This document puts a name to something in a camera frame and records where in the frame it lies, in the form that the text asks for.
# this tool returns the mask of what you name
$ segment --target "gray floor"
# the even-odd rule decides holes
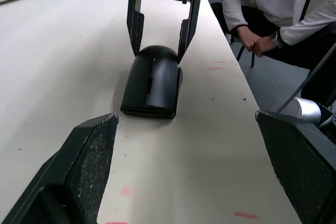
[[[241,43],[231,49],[237,57]],[[261,110],[272,111],[275,104],[283,104],[306,79],[308,70],[294,67],[268,57],[256,57],[251,68],[251,53],[244,51],[240,67]]]

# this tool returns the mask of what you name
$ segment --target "metal rod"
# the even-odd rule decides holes
[[[252,61],[251,61],[251,68],[254,67],[254,61],[256,59],[256,54],[254,52],[252,52]]]
[[[277,113],[280,113],[290,102],[294,99],[294,97],[307,85],[307,83],[315,76],[317,71],[320,70],[320,68],[323,66],[323,64],[329,59],[331,54],[336,49],[336,43],[330,48],[330,50],[327,52],[327,54],[323,57],[323,59],[320,61],[320,63],[315,67],[315,69],[308,75],[306,80],[298,87],[298,89],[291,95],[291,97],[279,108]]]
[[[238,53],[238,56],[237,56],[237,61],[238,61],[238,62],[240,61],[240,58],[241,58],[241,56],[242,56],[244,50],[245,50],[245,47],[242,46],[242,47],[240,48],[239,53]]]

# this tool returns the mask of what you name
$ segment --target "pink mark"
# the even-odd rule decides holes
[[[121,194],[122,194],[123,196],[128,196],[128,195],[130,195],[130,194],[131,194],[131,189],[130,189],[130,187],[129,187],[129,186],[124,186],[124,187],[122,188],[122,190],[121,190]]]
[[[247,214],[245,212],[235,212],[235,216],[244,217],[248,219],[259,219],[258,215]]]

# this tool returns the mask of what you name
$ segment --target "table surface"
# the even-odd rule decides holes
[[[0,221],[78,124],[120,124],[98,223],[301,223],[278,183],[256,101],[201,1],[182,62],[177,116],[119,108],[134,60],[128,0],[16,0],[0,5]],[[189,5],[143,0],[142,47],[177,50]]]

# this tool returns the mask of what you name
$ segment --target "hand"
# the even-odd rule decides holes
[[[264,52],[272,50],[277,46],[272,42],[271,36],[258,39],[256,45],[254,46],[253,52],[258,56],[264,56]]]
[[[240,26],[237,28],[237,32],[239,34],[239,38],[243,46],[248,50],[252,51],[260,36],[251,32],[251,30],[247,26]]]

